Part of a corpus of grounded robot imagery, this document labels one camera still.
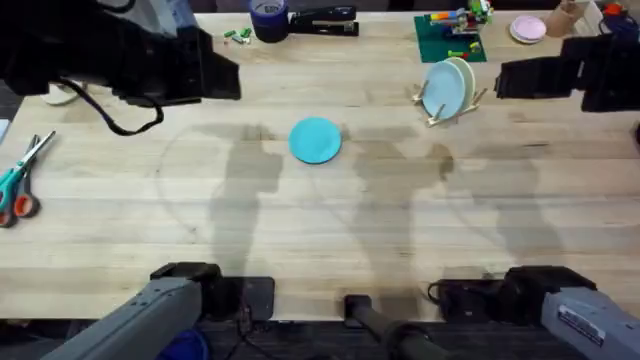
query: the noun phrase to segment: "wooden tabletop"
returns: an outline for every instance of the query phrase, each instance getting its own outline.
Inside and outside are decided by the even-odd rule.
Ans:
[[[524,46],[497,13],[482,37],[493,88],[503,61],[557,55]],[[171,261],[272,276],[276,317],[330,319],[347,293],[395,317],[436,318],[423,299],[442,277],[566,265],[640,315],[639,113],[586,114],[581,95],[498,100],[425,126],[410,98],[420,63],[412,13],[360,13],[358,38],[290,35],[214,49],[240,63],[242,100],[166,109],[140,136],[112,134],[83,101],[25,99],[0,146],[17,160],[34,133],[58,131],[34,173],[43,211],[0,231],[0,318],[96,318]],[[204,15],[216,35],[246,14]],[[91,93],[125,127],[153,112]],[[309,166],[291,156],[294,124],[322,116],[345,142]]]

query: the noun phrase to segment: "plate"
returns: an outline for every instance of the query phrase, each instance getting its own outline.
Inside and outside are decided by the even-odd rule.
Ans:
[[[471,64],[459,57],[450,57],[446,61],[455,65],[462,73],[464,87],[466,89],[464,93],[464,102],[462,103],[462,110],[466,110],[469,105],[471,105],[474,92],[476,91],[476,76],[473,73],[473,68],[471,67]]]
[[[511,23],[511,32],[520,40],[540,41],[547,33],[547,26],[535,16],[522,15]]]
[[[429,84],[424,91],[422,104],[429,115],[434,116],[443,104],[441,120],[460,112],[464,104],[465,86],[464,77],[457,66],[448,61],[435,63],[427,73],[427,80]]]
[[[289,134],[289,150],[308,164],[321,164],[331,160],[342,146],[340,129],[331,121],[310,117],[299,121]]]
[[[537,44],[540,41],[542,41],[542,38],[538,39],[538,40],[527,40],[527,39],[523,39],[520,36],[518,36],[518,34],[515,33],[515,31],[513,30],[513,27],[509,27],[509,33],[511,34],[511,37],[516,40],[517,42],[520,42],[522,44],[527,44],[527,45],[533,45],[533,44]]]

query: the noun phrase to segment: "scissors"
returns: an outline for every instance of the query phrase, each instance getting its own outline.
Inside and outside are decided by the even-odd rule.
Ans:
[[[0,227],[12,227],[18,218],[30,218],[40,210],[40,201],[31,193],[31,167],[55,134],[52,131],[42,141],[34,135],[24,157],[0,177]]]

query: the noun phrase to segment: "gray robot arm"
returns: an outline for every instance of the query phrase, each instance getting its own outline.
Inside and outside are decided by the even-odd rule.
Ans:
[[[136,296],[43,359],[155,359],[193,327],[204,312],[207,289],[221,278],[217,265],[169,264]]]
[[[569,287],[548,293],[541,323],[591,360],[640,359],[640,321],[599,291]]]

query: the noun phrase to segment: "sticker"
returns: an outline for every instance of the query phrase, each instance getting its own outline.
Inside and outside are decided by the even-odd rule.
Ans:
[[[602,347],[606,333],[595,326],[591,321],[578,315],[575,311],[569,309],[565,305],[558,307],[558,319],[571,328],[576,330],[580,335],[589,339],[589,341]]]

